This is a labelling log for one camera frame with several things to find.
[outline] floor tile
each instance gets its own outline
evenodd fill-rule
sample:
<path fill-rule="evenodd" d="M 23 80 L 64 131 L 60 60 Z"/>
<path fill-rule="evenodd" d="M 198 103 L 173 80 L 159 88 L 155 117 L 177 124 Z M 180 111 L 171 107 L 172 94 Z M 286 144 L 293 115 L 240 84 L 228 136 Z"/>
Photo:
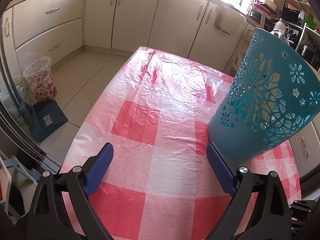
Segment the floor tile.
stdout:
<path fill-rule="evenodd" d="M 80 52 L 54 70 L 52 74 L 58 91 L 56 101 L 61 109 L 111 60 L 112 57 L 94 52 Z"/>
<path fill-rule="evenodd" d="M 67 122 L 45 139 L 40 148 L 63 163 L 78 130 L 79 127 Z"/>
<path fill-rule="evenodd" d="M 87 50 L 87 49 L 81 51 L 81 53 L 88 53 L 91 55 L 98 55 L 98 56 L 112 57 L 112 58 L 117 56 L 116 54 L 104 53 L 104 52 L 100 52 L 100 51 L 93 51 L 93 50 Z"/>
<path fill-rule="evenodd" d="M 124 63 L 124 60 L 114 58 L 74 96 L 63 110 L 69 122 L 82 125 L 101 93 Z"/>
<path fill-rule="evenodd" d="M 124 56 L 120 56 L 120 55 L 117 55 L 116 58 L 123 59 L 125 61 L 127 61 L 129 59 L 128 57 L 124 57 Z"/>

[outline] star cutout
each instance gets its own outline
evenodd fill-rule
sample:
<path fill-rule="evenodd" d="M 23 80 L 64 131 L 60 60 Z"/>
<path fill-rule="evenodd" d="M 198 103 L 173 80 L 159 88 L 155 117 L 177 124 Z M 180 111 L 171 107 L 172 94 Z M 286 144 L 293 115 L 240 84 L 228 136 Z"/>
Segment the star cutout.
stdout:
<path fill-rule="evenodd" d="M 286 53 L 285 51 L 282 52 L 282 57 L 287 58 L 288 53 Z"/>
<path fill-rule="evenodd" d="M 298 98 L 298 95 L 299 95 L 299 92 L 298 92 L 298 89 L 293 89 L 293 95 Z"/>

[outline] red and white tablecloth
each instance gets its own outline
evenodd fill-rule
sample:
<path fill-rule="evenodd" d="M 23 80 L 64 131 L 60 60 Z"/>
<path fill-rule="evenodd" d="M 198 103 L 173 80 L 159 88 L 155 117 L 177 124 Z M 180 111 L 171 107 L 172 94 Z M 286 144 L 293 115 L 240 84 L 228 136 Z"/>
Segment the red and white tablecloth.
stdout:
<path fill-rule="evenodd" d="M 113 144 L 113 161 L 90 201 L 115 239 L 200 240 L 213 229 L 230 198 L 206 159 L 207 123 L 232 80 L 199 63 L 140 47 L 106 87 L 61 172 L 83 165 L 106 142 Z M 246 166 L 255 173 L 278 172 L 288 203 L 301 199 L 289 141 Z M 244 230 L 254 199 L 238 231 Z M 65 202 L 81 233 L 66 195 Z"/>

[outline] plastic table cover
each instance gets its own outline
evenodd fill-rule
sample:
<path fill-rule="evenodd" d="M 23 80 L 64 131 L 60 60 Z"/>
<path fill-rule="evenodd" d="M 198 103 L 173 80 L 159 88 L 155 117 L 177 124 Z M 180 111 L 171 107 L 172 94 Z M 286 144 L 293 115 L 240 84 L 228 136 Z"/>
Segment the plastic table cover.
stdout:
<path fill-rule="evenodd" d="M 213 229 L 230 197 L 206 159 L 207 123 L 232 80 L 188 59 L 140 47 L 106 87 L 61 172 L 83 165 L 106 142 L 113 144 L 113 161 L 90 202 L 114 239 L 200 240 Z M 301 199 L 289 141 L 245 165 L 255 173 L 276 171 L 288 203 Z M 83 234 L 67 193 L 64 198 L 75 231 Z"/>

